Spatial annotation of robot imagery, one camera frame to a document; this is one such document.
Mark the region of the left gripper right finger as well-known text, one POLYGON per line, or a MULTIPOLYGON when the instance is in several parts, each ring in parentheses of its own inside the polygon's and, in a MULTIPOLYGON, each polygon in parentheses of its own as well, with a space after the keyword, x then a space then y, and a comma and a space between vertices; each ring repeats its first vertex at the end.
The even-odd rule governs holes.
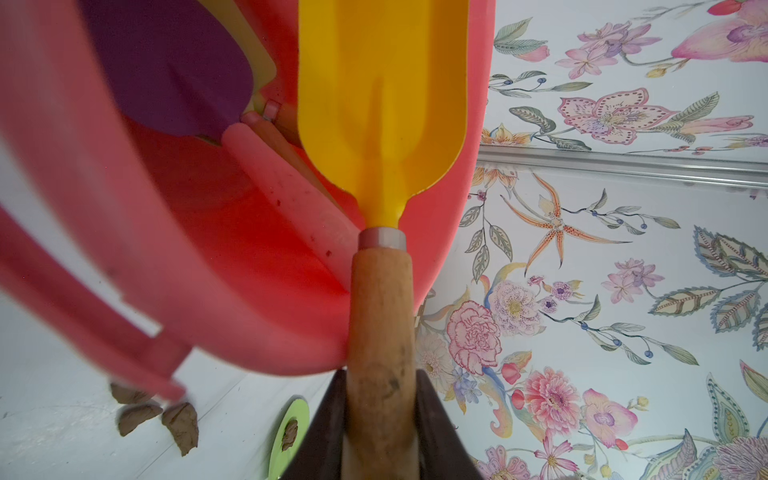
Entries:
POLYGON ((481 479, 427 373, 421 369, 416 371, 415 423, 421 479, 481 479))

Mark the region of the purple trowel pink handle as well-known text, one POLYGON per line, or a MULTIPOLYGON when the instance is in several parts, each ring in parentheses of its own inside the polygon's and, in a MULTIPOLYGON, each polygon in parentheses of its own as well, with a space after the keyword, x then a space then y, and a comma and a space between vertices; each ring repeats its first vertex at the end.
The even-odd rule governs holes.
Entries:
POLYGON ((203 1, 80 1, 119 110, 173 136, 219 142, 345 289, 358 229, 276 127, 243 115, 248 64, 203 1))

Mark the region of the yellow scoop wooden handle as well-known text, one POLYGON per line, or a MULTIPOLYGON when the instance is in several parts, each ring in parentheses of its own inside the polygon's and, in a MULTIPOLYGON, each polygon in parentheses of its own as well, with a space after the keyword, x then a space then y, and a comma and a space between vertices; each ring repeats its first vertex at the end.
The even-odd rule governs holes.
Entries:
POLYGON ((467 129, 466 1, 303 1, 298 129, 319 172, 357 201, 345 479, 419 475, 407 202, 452 167, 467 129))

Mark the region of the green trowel wooden handle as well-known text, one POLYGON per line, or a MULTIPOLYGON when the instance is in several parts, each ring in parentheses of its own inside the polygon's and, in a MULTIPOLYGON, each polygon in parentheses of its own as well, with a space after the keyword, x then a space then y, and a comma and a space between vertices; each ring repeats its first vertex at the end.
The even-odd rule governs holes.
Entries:
POLYGON ((311 423, 308 402, 300 396, 288 404, 275 434, 269 457, 268 480, 279 480, 292 463, 311 423))
POLYGON ((201 5, 232 37, 248 64, 251 92, 241 113, 261 115, 299 147, 296 3, 203 1, 201 5))

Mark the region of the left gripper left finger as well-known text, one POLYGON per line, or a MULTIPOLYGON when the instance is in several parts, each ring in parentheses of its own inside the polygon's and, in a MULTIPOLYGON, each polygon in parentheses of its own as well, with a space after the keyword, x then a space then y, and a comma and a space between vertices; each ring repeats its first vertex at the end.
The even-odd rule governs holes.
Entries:
POLYGON ((346 420, 347 372, 337 370, 301 442, 285 470, 287 480, 339 480, 346 420))

